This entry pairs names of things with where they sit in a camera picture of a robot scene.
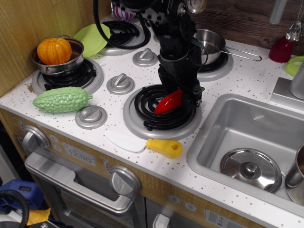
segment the orange toy pumpkin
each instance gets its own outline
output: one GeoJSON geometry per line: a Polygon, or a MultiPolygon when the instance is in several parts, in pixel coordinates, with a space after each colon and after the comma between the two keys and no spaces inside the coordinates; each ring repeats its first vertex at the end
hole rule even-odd
{"type": "Polygon", "coordinates": [[[63,38],[44,39],[37,47],[40,60],[47,65],[59,65],[69,61],[72,55],[70,43],[63,38]]]}

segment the white spatula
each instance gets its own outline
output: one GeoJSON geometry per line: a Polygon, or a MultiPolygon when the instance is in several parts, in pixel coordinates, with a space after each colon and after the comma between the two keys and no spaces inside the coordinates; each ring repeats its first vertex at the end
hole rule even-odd
{"type": "Polygon", "coordinates": [[[116,146],[131,152],[142,152],[147,140],[138,138],[136,136],[129,136],[117,132],[106,130],[104,132],[105,137],[116,146]]]}
{"type": "Polygon", "coordinates": [[[182,144],[176,140],[140,139],[135,136],[106,130],[105,137],[116,146],[131,152],[142,152],[145,148],[159,152],[169,158],[177,158],[182,153],[182,144]]]}

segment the red cup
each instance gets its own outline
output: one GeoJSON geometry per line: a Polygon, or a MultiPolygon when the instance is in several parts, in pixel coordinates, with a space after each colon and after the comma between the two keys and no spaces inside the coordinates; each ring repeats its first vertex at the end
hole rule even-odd
{"type": "Polygon", "coordinates": [[[293,43],[286,37],[278,39],[269,52],[269,58],[277,63],[286,63],[290,60],[293,43]]]}

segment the speckled white countertop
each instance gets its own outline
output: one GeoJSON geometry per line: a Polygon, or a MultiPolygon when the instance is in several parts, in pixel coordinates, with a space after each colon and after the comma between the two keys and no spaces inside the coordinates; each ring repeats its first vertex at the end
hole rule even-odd
{"type": "MultiPolygon", "coordinates": [[[[226,43],[229,47],[258,54],[263,60],[254,62],[233,57],[233,70],[227,76],[216,81],[201,83],[201,86],[205,87],[206,90],[202,96],[203,103],[201,106],[203,111],[200,126],[208,116],[216,100],[224,94],[239,94],[302,113],[300,110],[270,102],[278,77],[292,79],[291,76],[284,72],[285,64],[270,60],[268,58],[268,49],[229,40],[226,40],[226,43]]],[[[153,38],[150,40],[148,47],[156,54],[159,53],[159,44],[153,38]]],[[[140,48],[123,56],[105,57],[95,55],[91,57],[101,66],[104,82],[99,90],[93,94],[93,99],[89,100],[89,105],[103,107],[108,115],[105,124],[97,129],[84,130],[79,128],[75,123],[76,112],[49,114],[38,110],[32,104],[36,95],[29,89],[33,75],[30,75],[1,97],[0,107],[95,150],[106,153],[261,225],[278,228],[302,228],[304,226],[304,217],[290,213],[194,172],[187,164],[187,151],[199,128],[189,137],[180,140],[184,152],[177,159],[167,158],[148,149],[141,153],[129,152],[113,145],[104,137],[106,129],[132,135],[124,125],[122,113],[123,105],[131,93],[126,95],[110,94],[106,88],[106,83],[110,78],[121,73],[127,74],[135,81],[133,92],[143,86],[160,84],[157,73],[158,64],[148,68],[141,68],[133,64],[133,55],[143,50],[144,48],[140,48]]]]}

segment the red toy pepper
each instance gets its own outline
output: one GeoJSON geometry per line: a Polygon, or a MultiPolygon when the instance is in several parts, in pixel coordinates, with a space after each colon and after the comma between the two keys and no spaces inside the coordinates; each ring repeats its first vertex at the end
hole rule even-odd
{"type": "Polygon", "coordinates": [[[182,107],[181,95],[183,93],[184,92],[181,89],[177,89],[173,93],[163,98],[156,106],[154,113],[160,115],[162,113],[166,113],[173,109],[182,107]]]}

